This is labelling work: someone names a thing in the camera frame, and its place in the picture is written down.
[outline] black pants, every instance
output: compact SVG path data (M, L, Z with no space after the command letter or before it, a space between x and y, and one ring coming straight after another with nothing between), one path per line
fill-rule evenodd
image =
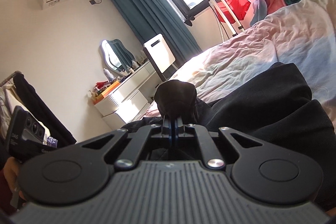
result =
M166 90L158 89L155 99L162 115L182 115L184 123L197 123L208 131L231 127L313 158L324 173L315 201L326 210L336 207L334 127L321 104L312 100L311 90L294 64L275 63L226 97L209 104L194 98L189 85L175 82L171 87L166 85ZM171 107L174 92L179 106L175 109ZM181 101L186 106L193 102L190 108L183 108ZM181 109L188 113L179 113ZM124 128L136 132L140 126L160 122L162 118L144 118Z

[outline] triangular cutout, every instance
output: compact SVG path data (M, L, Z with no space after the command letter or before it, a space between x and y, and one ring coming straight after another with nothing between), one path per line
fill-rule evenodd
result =
M231 136L243 147L243 148L251 148L256 146L262 146L261 143L253 141L249 138L243 137L237 133L231 133Z
M112 138L114 137L114 135L107 135L101 139L95 140L93 142L87 143L85 145L83 145L82 147L84 148L90 148L90 149L101 149L104 145L106 145Z

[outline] pink clothing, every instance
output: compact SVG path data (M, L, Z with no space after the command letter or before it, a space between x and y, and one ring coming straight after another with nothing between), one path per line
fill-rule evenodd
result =
M267 3L267 14L272 14L282 7L287 6L285 0L266 0Z

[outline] dark red sleeve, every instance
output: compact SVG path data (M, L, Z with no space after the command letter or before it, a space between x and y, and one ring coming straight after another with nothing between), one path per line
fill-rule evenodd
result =
M3 170L0 171L0 193L1 210L3 210L7 215L12 215L16 212L16 209L9 204L11 202L12 192L8 187Z

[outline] red bag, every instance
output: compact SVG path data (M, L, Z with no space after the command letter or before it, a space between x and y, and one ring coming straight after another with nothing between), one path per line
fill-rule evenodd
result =
M226 9L224 4L220 0L216 0L216 1L219 1L219 3L217 4L220 7L220 9L223 11L226 18L229 20L229 22L231 24L234 24L235 20L230 14L230 12ZM236 15L239 21L245 18L246 13L251 5L251 2L249 2L248 0L226 0L226 3L229 5L229 7L231 8L231 10ZM222 16L217 11L216 11L216 14L220 22L225 22Z

